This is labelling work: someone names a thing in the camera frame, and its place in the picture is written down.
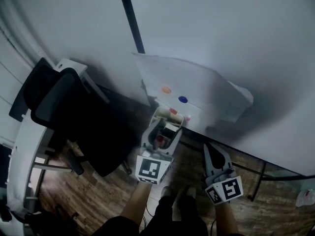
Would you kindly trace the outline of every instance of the white table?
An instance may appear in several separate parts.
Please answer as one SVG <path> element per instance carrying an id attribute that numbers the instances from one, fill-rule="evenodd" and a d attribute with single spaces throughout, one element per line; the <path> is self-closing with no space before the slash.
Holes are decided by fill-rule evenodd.
<path id="1" fill-rule="evenodd" d="M 87 66 L 77 62 L 62 59 L 54 68 L 56 71 L 62 71 L 65 68 L 73 68 L 82 81 L 86 81 L 90 87 L 106 102 L 109 100 L 93 82 L 86 73 Z M 71 168 L 59 167 L 52 165 L 44 165 L 35 163 L 35 158 L 41 145 L 42 138 L 47 130 L 47 127 L 41 126 L 30 117 L 31 111 L 28 110 L 21 123 L 14 148 L 12 150 L 8 183 L 7 183 L 7 201 L 8 206 L 12 209 L 22 208 L 26 197 L 26 190 L 30 179 L 32 168 L 43 170 L 57 170 L 71 172 Z M 24 235 L 24 225 L 14 218 L 10 222 L 14 226 L 15 235 Z"/>

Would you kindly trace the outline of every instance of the white sneaker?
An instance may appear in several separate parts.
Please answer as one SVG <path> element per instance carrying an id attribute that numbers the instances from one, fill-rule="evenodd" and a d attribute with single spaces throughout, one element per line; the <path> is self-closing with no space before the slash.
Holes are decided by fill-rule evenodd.
<path id="1" fill-rule="evenodd" d="M 188 188 L 188 190 L 187 190 L 187 196 L 191 196 L 191 197 L 193 197 L 194 199 L 196 198 L 196 193 L 197 193 L 197 190 L 196 190 L 196 188 L 195 187 L 193 187 L 193 186 L 190 186 L 189 188 Z"/>
<path id="2" fill-rule="evenodd" d="M 161 198 L 170 197 L 171 195 L 172 195 L 171 187 L 169 186 L 164 187 L 161 192 Z"/>

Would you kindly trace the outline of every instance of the table leg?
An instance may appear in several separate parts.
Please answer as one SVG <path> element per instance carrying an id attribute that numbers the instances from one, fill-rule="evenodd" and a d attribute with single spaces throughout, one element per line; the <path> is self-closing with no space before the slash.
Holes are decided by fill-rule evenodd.
<path id="1" fill-rule="evenodd" d="M 52 147 L 41 145 L 39 146 L 38 151 L 39 152 L 45 152 L 45 151 L 55 152 L 56 150 Z"/>
<path id="2" fill-rule="evenodd" d="M 262 171 L 261 171 L 261 173 L 265 173 L 266 165 L 267 165 L 267 163 L 264 162 L 264 164 L 263 164 L 263 166 L 262 166 Z M 259 187 L 260 187 L 262 178 L 263 178 L 263 176 L 260 175 L 260 176 L 259 176 L 258 183 L 257 183 L 257 186 L 256 186 L 256 189 L 255 189 L 255 191 L 254 191 L 254 194 L 253 194 L 252 196 L 251 196 L 251 195 L 248 195 L 248 197 L 247 197 L 247 198 L 250 199 L 252 202 L 254 201 L 254 199 L 255 199 L 255 197 L 256 197 L 256 194 L 257 194 L 258 189 L 259 189 Z"/>
<path id="3" fill-rule="evenodd" d="M 60 172 L 72 172 L 72 169 L 69 167 L 62 167 L 56 165 L 47 165 L 43 163 L 34 163 L 34 168 L 48 171 L 60 171 Z"/>
<path id="4" fill-rule="evenodd" d="M 87 72 L 83 73 L 83 78 L 86 79 L 87 83 L 89 83 L 89 85 L 93 88 L 93 90 L 98 94 L 99 97 L 101 97 L 101 99 L 105 102 L 105 103 L 109 103 L 109 100 L 107 99 L 107 97 L 105 96 L 105 94 L 102 92 L 101 89 L 99 89 L 99 87 L 97 86 L 97 84 L 95 84 L 95 82 L 90 78 L 90 76 L 88 75 Z"/>
<path id="5" fill-rule="evenodd" d="M 38 200 L 38 197 L 25 197 L 26 200 Z"/>
<path id="6" fill-rule="evenodd" d="M 36 157 L 39 157 L 39 158 L 42 158 L 42 159 L 48 160 L 49 155 L 44 154 L 44 153 L 41 153 L 41 152 L 37 152 L 37 153 L 36 153 Z"/>

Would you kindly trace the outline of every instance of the human leg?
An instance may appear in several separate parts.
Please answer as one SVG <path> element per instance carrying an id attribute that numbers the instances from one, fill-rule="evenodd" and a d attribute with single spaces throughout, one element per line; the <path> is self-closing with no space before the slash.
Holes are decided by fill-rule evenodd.
<path id="1" fill-rule="evenodd" d="M 217 232 L 220 236 L 238 234 L 237 224 L 229 203 L 216 206 Z"/>
<path id="2" fill-rule="evenodd" d="M 151 187 L 150 184 L 139 182 L 122 211 L 121 216 L 134 221 L 140 226 Z"/>
<path id="3" fill-rule="evenodd" d="M 171 196 L 170 187 L 167 186 L 162 190 L 162 197 L 158 202 L 155 214 L 146 229 L 143 230 L 142 235 L 158 235 L 170 226 L 173 222 L 173 203 L 174 198 Z"/>
<path id="4" fill-rule="evenodd" d="M 196 206 L 196 189 L 190 187 L 187 191 L 187 195 L 183 196 L 179 200 L 179 210 L 182 215 L 182 223 L 185 230 L 194 235 L 207 236 L 208 230 L 206 223 L 199 217 Z"/>

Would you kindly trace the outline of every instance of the black pole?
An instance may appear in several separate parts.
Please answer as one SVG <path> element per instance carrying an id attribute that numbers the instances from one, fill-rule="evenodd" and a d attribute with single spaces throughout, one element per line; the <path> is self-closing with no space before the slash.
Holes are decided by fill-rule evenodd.
<path id="1" fill-rule="evenodd" d="M 315 178 L 315 175 L 311 176 L 291 176 L 291 177 L 263 177 L 263 181 L 294 181 L 294 180 L 306 180 L 306 179 L 312 179 Z"/>
<path id="2" fill-rule="evenodd" d="M 192 146 L 192 145 L 190 145 L 190 144 L 188 144 L 188 143 L 185 143 L 185 142 L 182 142 L 182 141 L 179 141 L 178 143 L 180 143 L 180 144 L 182 144 L 182 145 L 184 145 L 184 146 L 186 146 L 186 147 L 188 147 L 188 148 L 191 148 L 191 149 L 193 149 L 193 150 L 195 150 L 195 151 L 197 151 L 197 152 L 203 153 L 203 149 L 202 149 L 202 148 L 197 148 L 197 147 L 195 147 L 195 146 Z M 250 172 L 253 172 L 253 173 L 255 173 L 255 174 L 264 176 L 264 177 L 273 178 L 273 177 L 270 176 L 270 175 L 261 173 L 261 172 L 259 172 L 259 171 L 252 170 L 252 169 L 247 168 L 247 167 L 245 167 L 245 166 L 242 166 L 242 165 L 240 165 L 240 164 L 233 163 L 233 162 L 232 162 L 232 164 L 233 164 L 234 166 L 238 167 L 238 168 L 243 169 L 243 170 L 250 171 Z"/>
<path id="3" fill-rule="evenodd" d="M 265 172 L 265 169 L 266 169 L 266 165 L 267 165 L 267 163 L 266 162 L 264 162 L 264 165 L 262 166 L 262 171 L 261 171 L 261 173 L 262 174 L 264 174 L 264 172 Z M 262 175 L 260 175 L 260 177 L 259 177 L 259 180 L 258 180 L 258 183 L 257 183 L 257 186 L 256 186 L 256 189 L 255 189 L 255 191 L 254 191 L 254 194 L 251 196 L 251 195 L 248 195 L 248 199 L 250 199 L 252 202 L 254 201 L 254 199 L 255 199 L 255 197 L 256 197 L 256 194 L 257 194 L 257 192 L 258 192 L 258 189 L 259 189 L 259 187 L 260 187 L 260 184 L 261 184 L 261 180 L 263 179 L 263 176 Z"/>
<path id="4" fill-rule="evenodd" d="M 125 9 L 125 13 L 129 22 L 129 26 L 132 32 L 132 36 L 134 39 L 134 43 L 136 44 L 138 53 L 145 53 L 144 52 L 144 47 L 143 47 L 143 43 L 142 43 L 142 39 L 141 39 L 141 35 L 140 35 L 140 31 L 139 31 L 139 27 L 137 24 L 137 19 L 136 16 L 134 14 L 134 10 L 133 10 L 133 6 L 131 3 L 131 0 L 122 0 L 123 5 L 124 5 L 124 9 Z"/>

